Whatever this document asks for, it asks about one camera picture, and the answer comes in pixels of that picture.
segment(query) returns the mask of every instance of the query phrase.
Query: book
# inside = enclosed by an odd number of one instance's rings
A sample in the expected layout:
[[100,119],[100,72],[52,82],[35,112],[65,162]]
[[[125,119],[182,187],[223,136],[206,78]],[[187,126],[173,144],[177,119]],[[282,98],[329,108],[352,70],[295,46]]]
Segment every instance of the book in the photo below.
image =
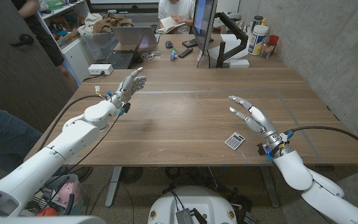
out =
[[156,30],[155,32],[157,34],[168,34],[169,32],[171,32],[173,29],[176,29],[177,27],[180,27],[182,25],[185,25],[184,22],[182,22],[181,24],[177,24],[171,17],[167,17],[164,19],[160,20],[162,25],[164,26],[161,29]]

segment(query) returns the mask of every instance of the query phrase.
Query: black pants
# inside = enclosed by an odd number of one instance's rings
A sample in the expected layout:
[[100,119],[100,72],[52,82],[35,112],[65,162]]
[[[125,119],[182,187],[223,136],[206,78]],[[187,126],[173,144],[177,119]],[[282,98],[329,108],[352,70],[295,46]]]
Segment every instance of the black pants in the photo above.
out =
[[52,37],[42,28],[41,24],[37,23],[30,26],[31,31],[37,37],[37,40],[40,42],[41,46],[44,48],[49,58],[52,60],[55,66],[59,66],[65,60],[62,56],[62,53],[57,46],[56,42]]

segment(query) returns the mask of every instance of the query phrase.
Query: wooden tabletop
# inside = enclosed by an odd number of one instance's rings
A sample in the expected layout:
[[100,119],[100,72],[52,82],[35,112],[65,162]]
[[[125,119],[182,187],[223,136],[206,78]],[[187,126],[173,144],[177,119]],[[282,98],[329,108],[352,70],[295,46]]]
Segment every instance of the wooden tabletop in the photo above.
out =
[[[280,132],[306,125],[346,129],[299,74],[285,67],[276,55],[268,59],[248,55],[250,68],[247,69],[196,69],[196,52],[171,61],[165,41],[170,39],[181,52],[185,50],[181,42],[191,37],[161,36],[159,45],[153,50],[161,51],[162,56],[139,65],[145,68],[141,73],[147,76],[145,88],[132,97],[128,114],[118,119],[111,132],[81,165],[270,165],[266,157],[257,152],[257,144],[265,143],[264,138],[250,131],[230,113],[230,106],[245,114],[247,111],[229,101],[229,95],[245,98],[262,109]],[[216,38],[213,44],[219,45],[218,42]],[[208,57],[203,58],[206,61],[201,61],[200,66],[202,63],[208,67]],[[95,85],[99,85],[103,93],[114,91],[130,72],[115,70],[112,75],[83,83],[68,104],[81,96],[94,94]],[[61,133],[64,122],[99,101],[89,98],[73,105],[63,115],[48,142]],[[246,139],[236,151],[224,143],[234,131]],[[27,157],[36,152],[44,137],[45,134]],[[70,158],[67,164],[78,162],[95,144],[82,150],[75,160]],[[306,165],[358,164],[358,142],[341,133],[298,131],[291,138],[291,146]]]

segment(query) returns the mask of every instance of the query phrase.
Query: robotic arm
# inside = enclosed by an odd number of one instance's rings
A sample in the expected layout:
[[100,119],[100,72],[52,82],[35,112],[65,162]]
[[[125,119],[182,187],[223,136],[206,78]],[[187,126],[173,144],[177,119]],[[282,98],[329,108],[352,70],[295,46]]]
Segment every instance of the robotic arm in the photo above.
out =
[[108,119],[117,115],[136,91],[143,89],[146,77],[137,77],[141,71],[143,68],[134,70],[110,97],[68,120],[58,137],[0,180],[0,217],[19,216],[31,196],[67,159],[107,130]]
[[290,136],[278,134],[270,118],[247,100],[238,96],[229,96],[229,100],[250,112],[250,116],[246,116],[230,107],[230,111],[243,120],[249,129],[264,135],[267,143],[259,145],[259,154],[266,155],[274,162],[290,187],[304,190],[302,198],[336,223],[358,222],[358,208],[342,199],[344,192],[340,186],[303,164],[297,151],[289,145]]

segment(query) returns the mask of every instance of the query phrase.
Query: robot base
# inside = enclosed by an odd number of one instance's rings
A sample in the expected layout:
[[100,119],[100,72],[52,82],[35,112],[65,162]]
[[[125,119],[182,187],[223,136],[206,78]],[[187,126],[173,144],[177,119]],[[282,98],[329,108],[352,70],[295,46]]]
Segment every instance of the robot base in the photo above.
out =
[[[234,209],[231,204],[216,192],[200,186],[184,186],[173,189],[185,208],[193,208],[205,217],[207,223],[237,223]],[[179,200],[178,208],[182,210]],[[175,213],[177,206],[171,192],[167,192],[154,202],[150,209],[148,224],[178,223]],[[196,217],[192,216],[194,224],[198,224]]]

